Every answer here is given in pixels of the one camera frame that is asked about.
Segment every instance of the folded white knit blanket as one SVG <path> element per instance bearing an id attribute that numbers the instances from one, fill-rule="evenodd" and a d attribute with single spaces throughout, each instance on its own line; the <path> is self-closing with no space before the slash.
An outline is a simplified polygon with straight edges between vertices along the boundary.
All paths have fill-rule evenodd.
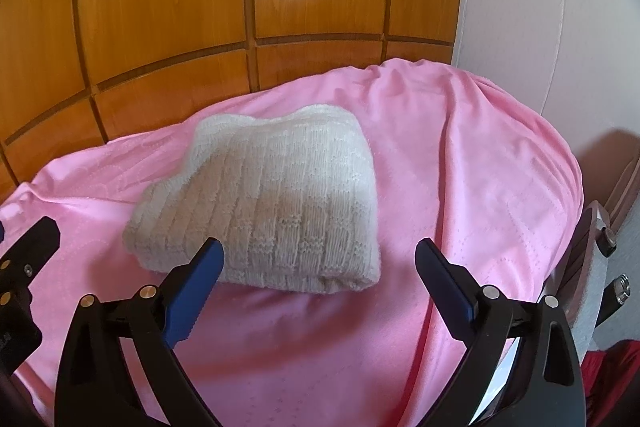
<path id="1" fill-rule="evenodd" d="M 187 263 L 207 237 L 221 281 L 282 290 L 362 290 L 380 279 L 373 159 L 356 118 L 329 105 L 196 128 L 178 174 L 147 187 L 124 243 L 149 270 Z"/>

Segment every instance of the blue gripper pad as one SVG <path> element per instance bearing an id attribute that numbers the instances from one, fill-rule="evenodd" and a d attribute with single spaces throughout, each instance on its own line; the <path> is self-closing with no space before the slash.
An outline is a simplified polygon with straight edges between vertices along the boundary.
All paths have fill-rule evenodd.
<path id="1" fill-rule="evenodd" d="M 415 248 L 415 268 L 451 336 L 470 346 L 480 289 L 476 280 L 465 267 L 449 263 L 428 238 Z"/>
<path id="2" fill-rule="evenodd" d="M 166 309 L 162 336 L 171 349 L 190 335 L 224 264 L 222 245 L 209 238 L 189 264 L 175 267 L 160 285 Z"/>

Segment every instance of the metal knob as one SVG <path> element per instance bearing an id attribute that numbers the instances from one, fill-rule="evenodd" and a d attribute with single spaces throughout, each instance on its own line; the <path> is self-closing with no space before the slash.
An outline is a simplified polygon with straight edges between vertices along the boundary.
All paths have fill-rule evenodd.
<path id="1" fill-rule="evenodd" d="M 600 253 L 603 254 L 604 257 L 610 257 L 618 247 L 616 233 L 608 228 L 602 229 L 596 239 L 596 245 L 598 245 Z"/>
<path id="2" fill-rule="evenodd" d="M 628 277 L 622 274 L 613 279 L 602 293 L 602 302 L 600 303 L 596 327 L 622 308 L 622 305 L 630 296 L 631 285 Z"/>

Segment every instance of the metal screw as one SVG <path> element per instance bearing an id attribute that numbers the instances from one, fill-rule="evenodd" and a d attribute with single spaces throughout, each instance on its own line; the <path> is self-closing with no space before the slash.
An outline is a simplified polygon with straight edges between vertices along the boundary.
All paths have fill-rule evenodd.
<path id="1" fill-rule="evenodd" d="M 482 293 L 488 299 L 497 299 L 500 296 L 500 290 L 495 286 L 485 286 L 482 288 Z"/>
<path id="2" fill-rule="evenodd" d="M 80 299 L 80 305 L 82 308 L 88 308 L 89 306 L 93 306 L 95 302 L 95 297 L 93 295 L 85 295 Z"/>
<path id="3" fill-rule="evenodd" d="M 145 286 L 144 288 L 142 288 L 142 290 L 140 290 L 140 296 L 143 299 L 150 299 L 156 294 L 157 291 L 158 290 L 155 286 Z"/>
<path id="4" fill-rule="evenodd" d="M 553 295 L 547 295 L 545 297 L 545 304 L 550 308 L 558 308 L 559 302 Z"/>

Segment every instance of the pink bed sheet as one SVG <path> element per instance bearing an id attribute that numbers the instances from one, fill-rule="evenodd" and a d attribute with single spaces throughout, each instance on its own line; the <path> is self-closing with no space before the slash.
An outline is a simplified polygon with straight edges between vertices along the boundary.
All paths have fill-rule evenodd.
<path id="1" fill-rule="evenodd" d="M 128 298 L 162 279 L 138 265 L 121 233 L 143 189 L 179 168 L 196 123 L 222 112 L 271 118 L 312 103 L 350 110 L 369 141 L 382 279 L 330 296 L 216 286 L 176 353 L 225 426 L 417 423 L 464 350 L 415 272 L 423 237 L 479 283 L 538 297 L 582 208 L 580 170 L 551 125 L 488 80 L 424 60 L 301 78 L 54 160 L 0 208 L 2 253 L 41 216 L 62 231 L 60 251 L 31 285 L 44 341 L 19 370 L 47 417 L 81 296 Z M 162 418 L 133 366 L 145 408 Z"/>

